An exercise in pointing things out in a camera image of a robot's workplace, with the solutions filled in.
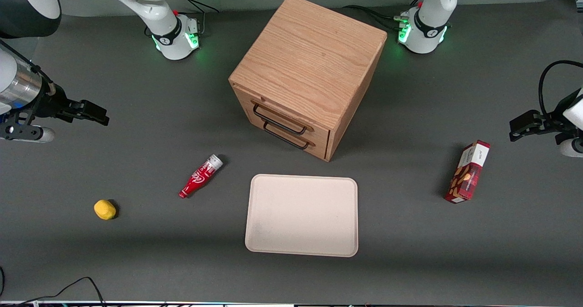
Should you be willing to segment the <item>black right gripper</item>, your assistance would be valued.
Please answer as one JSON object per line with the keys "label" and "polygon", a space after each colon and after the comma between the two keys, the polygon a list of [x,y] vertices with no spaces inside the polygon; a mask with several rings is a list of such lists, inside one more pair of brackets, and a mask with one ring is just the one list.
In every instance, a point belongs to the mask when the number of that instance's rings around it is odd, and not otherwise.
{"label": "black right gripper", "polygon": [[64,122],[75,119],[91,120],[102,126],[108,126],[107,110],[89,100],[67,100],[60,106],[61,89],[58,85],[42,85],[38,97],[32,104],[32,116],[36,118],[57,118]]}

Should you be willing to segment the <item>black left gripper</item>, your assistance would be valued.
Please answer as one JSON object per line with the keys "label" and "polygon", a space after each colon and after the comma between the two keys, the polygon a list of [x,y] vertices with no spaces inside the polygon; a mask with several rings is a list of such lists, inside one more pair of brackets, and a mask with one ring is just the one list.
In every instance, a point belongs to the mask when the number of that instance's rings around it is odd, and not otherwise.
{"label": "black left gripper", "polygon": [[542,133],[576,134],[575,125],[563,115],[574,103],[576,96],[562,98],[552,112],[529,110],[509,122],[509,139],[516,142],[520,138]]}

